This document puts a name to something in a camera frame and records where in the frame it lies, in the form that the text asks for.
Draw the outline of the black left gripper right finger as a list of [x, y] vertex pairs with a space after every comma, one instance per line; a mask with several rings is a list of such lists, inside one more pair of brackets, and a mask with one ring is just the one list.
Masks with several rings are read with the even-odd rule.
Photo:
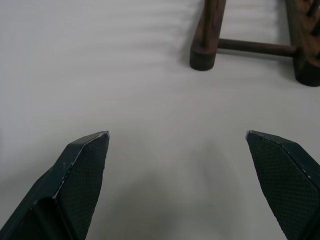
[[320, 165], [296, 142], [249, 130], [261, 190], [288, 240], [320, 238]]

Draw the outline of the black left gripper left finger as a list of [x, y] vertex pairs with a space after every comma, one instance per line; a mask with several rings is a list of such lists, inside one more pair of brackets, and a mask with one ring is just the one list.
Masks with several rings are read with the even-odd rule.
[[84, 240], [100, 196], [110, 134], [69, 143], [0, 230], [2, 240]]

